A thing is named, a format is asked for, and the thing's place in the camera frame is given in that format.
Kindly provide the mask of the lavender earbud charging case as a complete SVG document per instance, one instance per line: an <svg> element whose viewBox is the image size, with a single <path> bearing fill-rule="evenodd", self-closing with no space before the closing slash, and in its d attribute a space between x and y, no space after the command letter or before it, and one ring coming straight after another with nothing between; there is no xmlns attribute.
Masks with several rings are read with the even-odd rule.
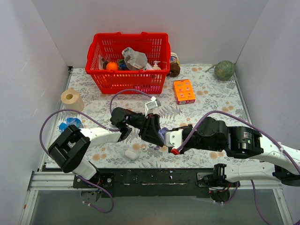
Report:
<svg viewBox="0 0 300 225"><path fill-rule="evenodd" d="M160 138L162 139L162 140L164 140L165 139L165 133L168 131L168 128L166 128L166 127L163 127L163 128L161 128L159 131L158 131L158 134L160 135Z"/></svg>

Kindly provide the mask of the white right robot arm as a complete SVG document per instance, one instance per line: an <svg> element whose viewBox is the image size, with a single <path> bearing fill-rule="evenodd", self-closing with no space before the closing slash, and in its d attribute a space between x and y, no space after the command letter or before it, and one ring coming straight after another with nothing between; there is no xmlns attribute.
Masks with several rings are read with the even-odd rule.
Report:
<svg viewBox="0 0 300 225"><path fill-rule="evenodd" d="M200 184L222 187L241 180L274 180L284 185L300 185L300 152L276 142L262 130L246 123L228 127L207 113L195 126L188 125L171 130L161 128L159 116L147 117L143 140L167 146L174 155L187 150L225 151L235 159L257 159L257 165L216 164L211 174L200 178Z"/></svg>

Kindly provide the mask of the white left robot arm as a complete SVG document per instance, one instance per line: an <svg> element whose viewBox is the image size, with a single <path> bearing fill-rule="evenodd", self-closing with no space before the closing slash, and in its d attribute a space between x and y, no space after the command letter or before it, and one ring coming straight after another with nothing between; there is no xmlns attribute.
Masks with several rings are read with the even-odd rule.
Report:
<svg viewBox="0 0 300 225"><path fill-rule="evenodd" d="M99 184L100 175L97 168L84 159L88 148L124 141L133 128L139 130L138 136L143 141L164 145L157 114L145 115L117 107L112 111L110 122L110 127L100 125L90 129L68 126L49 147L50 157L64 173L73 172L93 188Z"/></svg>

